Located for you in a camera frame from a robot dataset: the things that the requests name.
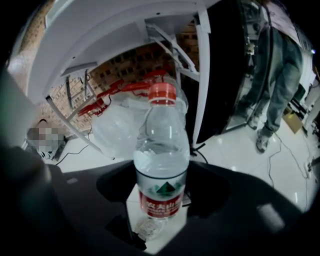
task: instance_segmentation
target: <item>person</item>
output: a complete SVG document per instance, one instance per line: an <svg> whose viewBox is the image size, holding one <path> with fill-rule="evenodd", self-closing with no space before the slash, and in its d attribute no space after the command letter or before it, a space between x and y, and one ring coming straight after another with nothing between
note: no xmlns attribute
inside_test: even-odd
<svg viewBox="0 0 320 256"><path fill-rule="evenodd" d="M271 20L272 53L271 65L267 78L269 30L264 28L258 41L257 68L252 81L252 87L239 102L238 108L248 109L253 106L263 87L262 98L258 102L248 125L256 130L263 109L269 103L267 120L257 134L256 147L264 153L269 145L269 139L280 127L282 115L298 90L303 71L303 55L297 30L291 21L286 7L279 1L259 1L269 12Z"/></svg>

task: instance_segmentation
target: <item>water bottle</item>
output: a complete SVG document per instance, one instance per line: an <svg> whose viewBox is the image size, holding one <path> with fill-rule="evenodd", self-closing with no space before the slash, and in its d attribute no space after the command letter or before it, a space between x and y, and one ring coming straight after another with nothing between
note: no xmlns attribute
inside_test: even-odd
<svg viewBox="0 0 320 256"><path fill-rule="evenodd" d="M151 105L139 130L133 154L141 209L153 218L169 218L180 209L186 185L190 147L175 108L176 89L166 82L153 84Z"/></svg>

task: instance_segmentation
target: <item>red label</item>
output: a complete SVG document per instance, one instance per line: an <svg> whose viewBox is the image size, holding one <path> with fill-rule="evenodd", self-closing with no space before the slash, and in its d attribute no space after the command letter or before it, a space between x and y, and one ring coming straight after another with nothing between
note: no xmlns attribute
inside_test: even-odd
<svg viewBox="0 0 320 256"><path fill-rule="evenodd" d="M168 201L156 201L139 191L140 206L145 213L155 218L167 218L177 213L180 208L184 192Z"/></svg>

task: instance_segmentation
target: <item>white metal frame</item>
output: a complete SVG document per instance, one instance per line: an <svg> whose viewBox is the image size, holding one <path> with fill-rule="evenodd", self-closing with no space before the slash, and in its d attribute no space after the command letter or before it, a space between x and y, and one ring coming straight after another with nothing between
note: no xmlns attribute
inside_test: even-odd
<svg viewBox="0 0 320 256"><path fill-rule="evenodd" d="M194 125L193 132L193 143L192 146L195 148L197 146L197 140L202 124L202 120L204 117L208 87L209 87L209 78L210 78L210 44L209 44L209 34L210 30L210 22L207 13L207 9L203 2L199 1L196 4L198 17L196 18L196 32L198 38L198 48L199 48L199 72L195 68L195 64L189 58L189 56L181 49L181 47L177 44L177 40L175 36L169 36L165 33L160 27L155 24L145 23L144 20L138 20L136 23L138 24L139 30L145 36L146 43L150 41L158 43L167 54L169 54L175 60L175 69L176 69L176 79L178 84L181 86L181 77L180 74L184 74L190 77L193 80L199 82L199 93L198 93L198 105L196 110L196 119ZM171 44L172 51L166 48L158 37L148 36L148 30L156 30L160 37ZM184 68L178 56L180 56L187 64L188 68ZM95 67L97 63L88 63L85 65L81 65L78 68L73 67L72 70L67 69L62 75L70 75L71 73L77 73L80 70L87 69L88 67ZM82 75L85 83L87 82L86 73ZM54 104L50 96L46 97L48 104L52 107L52 110L57 114L57 116L61 119L61 121L72 131L75 135L77 135L80 139L82 139L85 143L99 151L102 152L100 148L89 141L85 135L79 132L71 123L71 119L83 108L85 107L91 100L97 99L94 91L88 84L88 90L91 93L91 96L87 98L77 109L75 109L68 118L66 118Z"/></svg>

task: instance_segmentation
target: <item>white tile floor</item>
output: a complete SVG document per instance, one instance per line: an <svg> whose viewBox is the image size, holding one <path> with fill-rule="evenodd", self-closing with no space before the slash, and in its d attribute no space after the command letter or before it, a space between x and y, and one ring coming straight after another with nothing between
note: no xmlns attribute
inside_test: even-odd
<svg viewBox="0 0 320 256"><path fill-rule="evenodd" d="M310 156L320 156L317 148L318 144L312 136L305 138L302 130L293 134L283 120L277 135L291 149L301 170L290 151L282 144L281 152L271 158L270 174L274 182L274 188L304 211L306 203L307 208L309 208L318 190L314 175L310 179L304 178L307 176L304 164ZM200 152L212 165L256 176L271 185L272 182L268 175L269 157L280 151L281 143L274 135L270 140L267 151L261 154L256 150L256 136L256 131L248 126L243 127L211 137L205 142L206 145L200 149ZM94 141L93 135L90 135L90 139ZM69 141L60 159L68 152L79 152L84 146L85 143L80 139ZM120 161L123 161L123 159L111 160L87 147L79 155L68 155L59 166L62 172L72 172L110 165ZM134 187L127 200L127 208L132 230L135 230L139 221L144 217L140 209L137 186ZM151 254L158 252L179 232L186 223L186 219L187 209L182 208L179 214L170 220L170 224L165 226L161 235L146 243L146 251Z"/></svg>

